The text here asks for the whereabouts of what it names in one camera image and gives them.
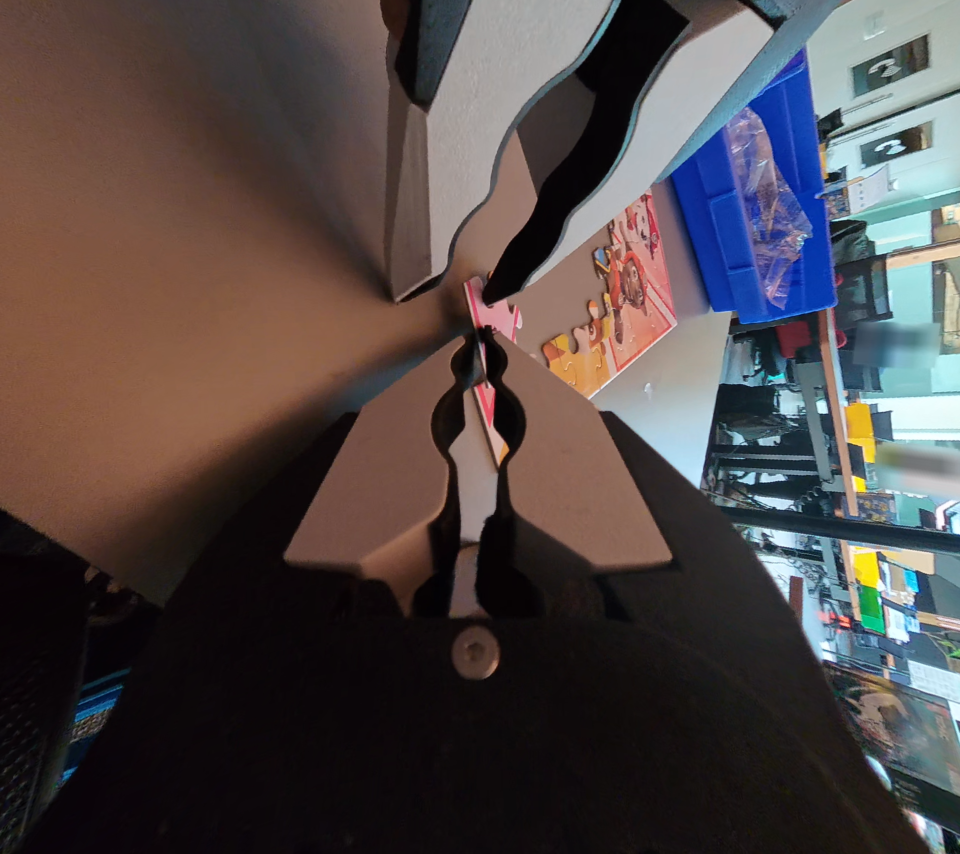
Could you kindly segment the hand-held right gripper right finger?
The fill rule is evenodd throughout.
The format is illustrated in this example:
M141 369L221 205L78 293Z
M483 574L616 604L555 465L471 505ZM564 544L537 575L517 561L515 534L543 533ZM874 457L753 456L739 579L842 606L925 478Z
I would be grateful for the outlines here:
M508 453L484 525L495 618L601 616L601 584L673 554L601 412L504 335L484 329L494 425Z

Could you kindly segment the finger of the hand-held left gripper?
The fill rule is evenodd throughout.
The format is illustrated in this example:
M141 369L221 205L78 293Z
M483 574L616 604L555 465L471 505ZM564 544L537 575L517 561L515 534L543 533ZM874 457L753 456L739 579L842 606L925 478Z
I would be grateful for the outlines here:
M390 69L385 253L395 303L436 286L534 104L620 0L419 0Z
M661 179L774 31L739 0L614 0L518 124L536 200L485 302L518 294Z

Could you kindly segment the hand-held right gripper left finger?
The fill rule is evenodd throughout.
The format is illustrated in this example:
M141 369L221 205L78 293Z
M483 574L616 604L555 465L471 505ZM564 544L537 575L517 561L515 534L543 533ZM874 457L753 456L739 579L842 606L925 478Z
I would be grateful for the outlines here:
M457 469L474 369L472 335L454 338L363 406L289 543L293 567L390 588L405 615L449 572L460 545Z

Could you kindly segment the assembled pink red puzzle section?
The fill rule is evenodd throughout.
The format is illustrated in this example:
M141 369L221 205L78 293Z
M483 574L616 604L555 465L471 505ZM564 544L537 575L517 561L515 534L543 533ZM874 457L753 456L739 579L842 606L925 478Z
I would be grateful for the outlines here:
M678 323L664 241L651 190L606 226L592 250L601 297L586 317L541 346L547 367L576 392L592 398L665 337Z

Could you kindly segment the pink puzzle piece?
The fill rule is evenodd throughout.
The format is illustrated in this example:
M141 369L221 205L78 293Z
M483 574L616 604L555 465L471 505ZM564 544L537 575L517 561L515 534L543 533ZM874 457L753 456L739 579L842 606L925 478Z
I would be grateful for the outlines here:
M522 329L522 314L520 310L511 306L508 301L500 300L493 306L487 306L483 300L483 291L486 279L475 275L462 285L466 306L474 329L480 332L485 327L503 334L510 342L517 341L517 334ZM509 453L509 446L503 440L495 427L496 390L486 379L486 354L484 344L479 345L481 368L483 377L473 387L473 397L482 425L486 432L486 440L493 463L499 466Z

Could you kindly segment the clear plastic bag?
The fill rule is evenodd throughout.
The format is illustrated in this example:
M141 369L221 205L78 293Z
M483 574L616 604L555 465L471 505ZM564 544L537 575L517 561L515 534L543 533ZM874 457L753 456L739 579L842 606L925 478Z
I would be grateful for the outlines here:
M724 130L762 293L774 308L785 309L812 224L776 165L762 118L745 106Z

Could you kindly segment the blue plastic bin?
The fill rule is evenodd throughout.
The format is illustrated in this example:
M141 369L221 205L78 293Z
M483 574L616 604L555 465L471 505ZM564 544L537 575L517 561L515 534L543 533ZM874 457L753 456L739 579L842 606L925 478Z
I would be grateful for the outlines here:
M829 218L819 197L825 183L809 70L807 51L801 49L749 104L762 120L774 163L811 224L811 237L786 273L785 306L774 305L763 290L726 131L705 141L671 176L710 305L736 313L744 323L837 304Z

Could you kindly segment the black metal rack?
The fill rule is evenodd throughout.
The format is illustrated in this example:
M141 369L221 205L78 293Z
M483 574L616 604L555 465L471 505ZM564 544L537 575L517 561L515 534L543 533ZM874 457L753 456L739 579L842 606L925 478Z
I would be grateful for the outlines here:
M727 337L702 489L743 505L803 506L844 492L819 364L784 357L771 329Z

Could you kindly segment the yellow box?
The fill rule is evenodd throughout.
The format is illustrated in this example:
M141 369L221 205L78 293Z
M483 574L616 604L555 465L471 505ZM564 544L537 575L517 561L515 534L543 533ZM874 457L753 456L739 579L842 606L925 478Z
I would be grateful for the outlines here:
M854 487L866 492L878 487L876 472L877 439L869 404L857 402L846 406L847 451Z

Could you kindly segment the black mesh chair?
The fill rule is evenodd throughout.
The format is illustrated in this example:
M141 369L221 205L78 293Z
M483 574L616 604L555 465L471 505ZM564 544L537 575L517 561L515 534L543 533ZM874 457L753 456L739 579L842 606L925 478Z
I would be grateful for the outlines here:
M1 851L15 852L66 766L88 636L87 566L1 512Z

